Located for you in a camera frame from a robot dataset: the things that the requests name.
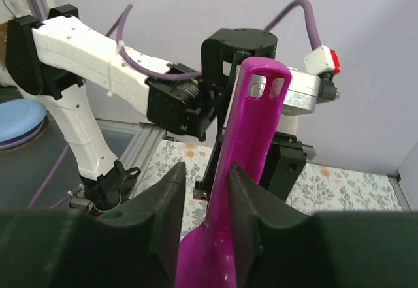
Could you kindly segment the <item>purple plastic scoop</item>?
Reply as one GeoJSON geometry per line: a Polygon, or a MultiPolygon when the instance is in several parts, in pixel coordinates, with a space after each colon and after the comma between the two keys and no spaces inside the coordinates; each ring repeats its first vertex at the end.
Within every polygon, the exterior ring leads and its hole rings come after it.
{"type": "Polygon", "coordinates": [[[274,59],[242,62],[206,217],[180,241],[175,287],[236,287],[229,171],[238,163],[259,181],[291,79],[289,69],[274,59]]]}

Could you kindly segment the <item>floral table mat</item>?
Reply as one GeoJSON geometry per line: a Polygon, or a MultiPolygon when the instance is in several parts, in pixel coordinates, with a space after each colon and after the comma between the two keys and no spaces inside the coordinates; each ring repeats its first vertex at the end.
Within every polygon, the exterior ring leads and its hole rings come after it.
{"type": "MultiPolygon", "coordinates": [[[[139,183],[137,192],[141,193],[175,163],[186,163],[182,236],[198,227],[206,215],[207,203],[193,199],[193,189],[202,179],[211,153],[210,146],[162,140],[139,183]]],[[[304,167],[286,203],[305,214],[318,210],[402,210],[388,177],[311,163],[304,167]]]]}

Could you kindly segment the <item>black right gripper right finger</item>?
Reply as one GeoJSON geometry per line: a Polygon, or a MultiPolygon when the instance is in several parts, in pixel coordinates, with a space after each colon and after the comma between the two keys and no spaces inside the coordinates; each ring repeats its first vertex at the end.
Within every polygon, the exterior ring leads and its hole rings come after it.
{"type": "Polygon", "coordinates": [[[239,287],[416,287],[415,212],[290,207],[238,164],[229,209],[239,287]]]}

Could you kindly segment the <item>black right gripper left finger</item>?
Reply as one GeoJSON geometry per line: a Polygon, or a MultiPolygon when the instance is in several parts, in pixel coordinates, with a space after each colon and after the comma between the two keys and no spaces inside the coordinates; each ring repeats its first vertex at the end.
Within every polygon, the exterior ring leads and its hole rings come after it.
{"type": "Polygon", "coordinates": [[[1,213],[2,287],[173,287],[186,166],[115,210],[1,213]]]}

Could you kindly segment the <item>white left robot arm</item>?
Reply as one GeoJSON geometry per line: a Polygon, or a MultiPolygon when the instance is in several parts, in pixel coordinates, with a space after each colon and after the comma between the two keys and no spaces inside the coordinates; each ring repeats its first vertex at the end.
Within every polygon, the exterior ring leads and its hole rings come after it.
{"type": "Polygon", "coordinates": [[[88,200],[100,216],[129,199],[139,168],[126,168],[104,140],[86,82],[127,101],[159,128],[204,141],[214,120],[226,125],[240,65],[247,57],[274,60],[278,40],[267,30],[222,28],[201,46],[199,72],[147,56],[85,25],[72,5],[47,20],[11,20],[6,68],[24,97],[42,103],[71,148],[88,200]]]}

